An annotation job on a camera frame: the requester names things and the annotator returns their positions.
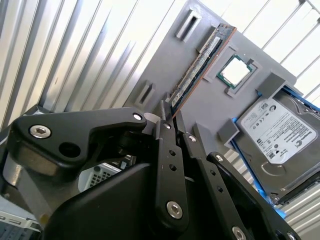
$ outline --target memory module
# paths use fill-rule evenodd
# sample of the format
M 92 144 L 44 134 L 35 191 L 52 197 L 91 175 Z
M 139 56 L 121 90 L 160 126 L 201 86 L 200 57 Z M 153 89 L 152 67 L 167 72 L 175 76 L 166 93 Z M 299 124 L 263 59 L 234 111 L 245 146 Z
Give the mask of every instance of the memory module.
M 198 57 L 173 91 L 169 101 L 172 116 L 175 116 L 176 112 L 178 112 L 186 102 L 236 30 L 234 26 L 227 24 L 219 24 L 219 26 L 214 29 L 213 33 L 199 51 Z

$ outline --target white sticker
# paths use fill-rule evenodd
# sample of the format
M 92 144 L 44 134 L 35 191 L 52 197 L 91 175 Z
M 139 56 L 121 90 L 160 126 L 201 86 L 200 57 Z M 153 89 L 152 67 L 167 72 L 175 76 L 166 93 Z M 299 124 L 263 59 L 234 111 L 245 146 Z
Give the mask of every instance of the white sticker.
M 258 102 L 240 124 L 272 164 L 283 164 L 318 133 L 274 99 Z

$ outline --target hard drive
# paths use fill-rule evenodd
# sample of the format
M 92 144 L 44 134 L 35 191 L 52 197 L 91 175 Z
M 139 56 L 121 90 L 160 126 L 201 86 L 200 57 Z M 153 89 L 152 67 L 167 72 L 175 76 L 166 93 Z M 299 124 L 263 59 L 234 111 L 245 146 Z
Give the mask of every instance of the hard drive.
M 279 91 L 260 97 L 236 122 L 235 142 L 274 204 L 320 181 L 320 115 Z

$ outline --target white corrugated panel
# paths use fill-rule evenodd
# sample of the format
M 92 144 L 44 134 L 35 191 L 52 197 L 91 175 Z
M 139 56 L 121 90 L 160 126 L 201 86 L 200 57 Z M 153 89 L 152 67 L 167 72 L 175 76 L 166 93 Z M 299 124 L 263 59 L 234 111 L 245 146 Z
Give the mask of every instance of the white corrugated panel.
M 320 0 L 201 1 L 295 75 L 295 87 L 320 107 Z
M 0 124 L 122 107 L 186 0 L 1 0 Z
M 239 154 L 229 150 L 224 157 L 255 188 L 253 178 Z M 318 240 L 320 233 L 320 184 L 306 190 L 288 205 L 280 207 L 285 212 L 285 221 L 302 240 Z

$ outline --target bolt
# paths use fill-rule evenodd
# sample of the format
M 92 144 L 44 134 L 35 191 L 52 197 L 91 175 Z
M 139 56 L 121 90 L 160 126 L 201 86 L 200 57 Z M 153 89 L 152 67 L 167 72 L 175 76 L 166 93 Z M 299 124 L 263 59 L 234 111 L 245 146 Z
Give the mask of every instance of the bolt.
M 236 240 L 247 240 L 246 235 L 238 226 L 234 226 L 232 228 L 233 235 L 235 236 Z
M 183 215 L 182 208 L 175 201 L 169 201 L 166 204 L 166 210 L 168 211 L 169 215 L 174 219 L 182 218 L 182 215 Z
M 37 139 L 46 139 L 50 137 L 51 130 L 43 125 L 34 125 L 30 127 L 30 134 Z
M 215 155 L 215 157 L 218 159 L 219 162 L 223 162 L 224 159 L 220 155 Z
M 295 236 L 291 232 L 287 232 L 286 234 L 288 234 L 290 240 L 296 240 Z
M 194 137 L 194 136 L 189 136 L 189 138 L 191 139 L 191 141 L 193 142 L 193 143 L 195 143 L 196 141 L 197 141 L 197 139 Z
M 142 120 L 142 116 L 140 116 L 138 113 L 134 113 L 133 117 L 139 121 Z
M 170 126 L 168 123 L 165 122 L 163 125 L 164 125 L 167 129 L 171 129 L 171 126 Z
M 278 205 L 279 200 L 280 200 L 280 198 L 278 196 L 274 195 L 274 194 L 272 194 L 270 196 L 270 199 L 271 199 L 272 203 L 275 204 L 275 205 Z

